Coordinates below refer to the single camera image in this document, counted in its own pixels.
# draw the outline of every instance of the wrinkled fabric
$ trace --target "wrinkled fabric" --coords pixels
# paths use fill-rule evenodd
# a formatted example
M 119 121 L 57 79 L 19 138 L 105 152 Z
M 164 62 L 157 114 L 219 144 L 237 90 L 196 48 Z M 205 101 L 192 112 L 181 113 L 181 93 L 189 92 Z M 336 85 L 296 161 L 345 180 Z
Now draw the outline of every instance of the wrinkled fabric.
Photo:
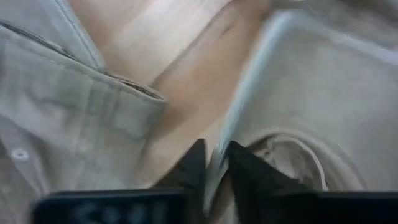
M 86 45 L 91 40 L 65 2 L 39 2 L 0 3 L 4 224 L 27 223 L 29 205 L 50 192 L 133 189 L 166 106 L 156 91 L 103 72 L 101 55 Z
M 314 152 L 332 190 L 397 190 L 398 54 L 301 12 L 276 15 L 263 35 L 228 112 L 216 162 L 210 162 L 207 206 L 230 140 L 251 146 L 293 139 Z M 279 147 L 288 157 L 297 150 L 287 142 Z M 285 172 L 297 172 L 301 161 L 288 160 Z

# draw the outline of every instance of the light gray cloth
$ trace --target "light gray cloth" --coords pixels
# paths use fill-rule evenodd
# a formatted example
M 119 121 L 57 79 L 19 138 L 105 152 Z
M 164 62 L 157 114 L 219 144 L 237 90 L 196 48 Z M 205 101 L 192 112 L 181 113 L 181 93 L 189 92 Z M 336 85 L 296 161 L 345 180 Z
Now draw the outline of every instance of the light gray cloth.
M 294 139 L 317 156 L 334 190 L 397 190 L 398 54 L 303 12 L 277 14 L 262 36 L 210 162 L 207 206 L 230 140 Z
M 156 91 L 101 72 L 65 2 L 40 2 L 0 2 L 2 224 L 26 223 L 29 205 L 50 192 L 134 188 L 166 106 Z

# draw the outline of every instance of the seam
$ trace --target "seam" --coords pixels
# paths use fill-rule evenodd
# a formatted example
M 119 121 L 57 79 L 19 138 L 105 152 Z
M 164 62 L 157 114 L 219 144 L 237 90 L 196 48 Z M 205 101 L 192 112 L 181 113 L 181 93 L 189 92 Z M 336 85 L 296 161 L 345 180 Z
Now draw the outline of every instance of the seam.
M 70 25 L 72 26 L 72 28 L 76 31 L 76 34 L 77 34 L 78 38 L 80 39 L 80 42 L 83 44 L 83 46 L 85 46 L 88 54 L 90 55 L 91 61 L 96 65 L 96 67 L 100 67 L 98 65 L 97 61 L 95 60 L 94 55 L 90 51 L 90 48 L 87 46 L 87 43 L 84 41 L 84 38 L 81 36 L 79 29 L 77 29 L 76 24 L 72 21 L 72 19 L 68 16 L 67 12 L 65 11 L 65 7 L 59 2 L 59 0 L 55 0 L 55 2 L 57 3 L 58 7 L 60 8 L 62 14 L 67 18 L 67 20 L 70 23 Z
M 123 87 L 123 85 L 125 85 L 125 84 L 122 83 L 122 82 L 116 83 L 117 80 L 113 80 L 114 83 L 105 82 L 105 81 L 102 80 L 100 77 L 94 77 L 94 76 L 91 76 L 91 75 L 88 75 L 88 74 L 85 74 L 85 73 L 81 73 L 81 72 L 79 72 L 78 70 L 75 70 L 75 69 L 73 69 L 73 68 L 66 67 L 65 65 L 63 65 L 63 64 L 61 64 L 61 63 L 59 63 L 59 62 L 53 61 L 53 60 L 51 60 L 51 59 L 49 59 L 49 58 L 47 58 L 47 57 L 45 57 L 45 56 L 43 56 L 43 55 L 41 55 L 41 54 L 38 54 L 37 52 L 32 51 L 31 49 L 29 49 L 29 48 L 27 48 L 27 47 L 21 46 L 21 45 L 15 43 L 15 42 L 13 42 L 11 39 L 7 39 L 7 38 L 5 38 L 5 37 L 3 37 L 3 39 L 4 39 L 5 41 L 11 43 L 11 44 L 14 44 L 15 46 L 18 46 L 18 47 L 20 47 L 20 48 L 22 48 L 22 49 L 24 49 L 24 50 L 29 51 L 29 52 L 32 53 L 32 54 L 38 55 L 39 57 L 41 57 L 41 58 L 43 58 L 43 59 L 45 59 L 45 60 L 47 60 L 47 61 L 49 61 L 49 62 L 55 63 L 55 64 L 57 64 L 57 65 L 63 67 L 63 68 L 66 69 L 66 70 L 74 71 L 74 72 L 76 72 L 76 73 L 79 73 L 80 75 L 87 76 L 87 77 L 91 78 L 92 80 L 96 80 L 96 81 L 99 81 L 99 82 L 101 82 L 101 83 L 105 83 L 105 84 L 107 84 L 108 86 L 114 86 L 114 87 L 116 87 L 116 88 L 119 88 L 119 90 L 122 91 L 122 92 L 132 94 L 132 95 L 134 95 L 134 96 L 136 96 L 136 97 L 138 97 L 138 98 L 140 98 L 140 99 L 142 99 L 142 100 L 144 100 L 144 101 L 146 101 L 146 102 L 152 103 L 153 105 L 156 105 L 156 106 L 158 106 L 158 107 L 160 106 L 160 105 L 157 104 L 157 103 L 161 103 L 161 101 L 159 101 L 159 102 L 153 102 L 153 100 L 157 100 L 157 99 L 152 99 L 152 98 L 151 98 L 151 99 L 148 99 L 148 98 L 146 98 L 146 97 L 139 96 L 137 93 L 134 93 L 133 91 L 128 91 L 128 90 L 126 90 L 126 89 Z

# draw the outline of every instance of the fabric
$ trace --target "fabric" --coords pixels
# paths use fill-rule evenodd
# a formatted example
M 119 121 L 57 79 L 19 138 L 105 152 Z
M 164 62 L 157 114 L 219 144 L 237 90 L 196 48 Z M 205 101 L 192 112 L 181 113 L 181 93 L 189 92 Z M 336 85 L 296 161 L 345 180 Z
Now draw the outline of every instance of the fabric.
M 263 35 L 210 162 L 207 205 L 224 174 L 223 149 L 230 140 L 251 146 L 289 139 L 274 145 L 281 150 L 278 162 L 285 163 L 279 168 L 296 175 L 304 158 L 290 158 L 310 150 L 306 160 L 322 165 L 332 190 L 397 190 L 398 54 L 302 12 L 276 15 Z M 319 179 L 317 167 L 304 176 Z
M 31 203 L 50 192 L 133 189 L 166 106 L 156 91 L 102 72 L 101 55 L 87 48 L 91 40 L 65 2 L 37 1 L 0 3 L 4 224 L 27 223 Z

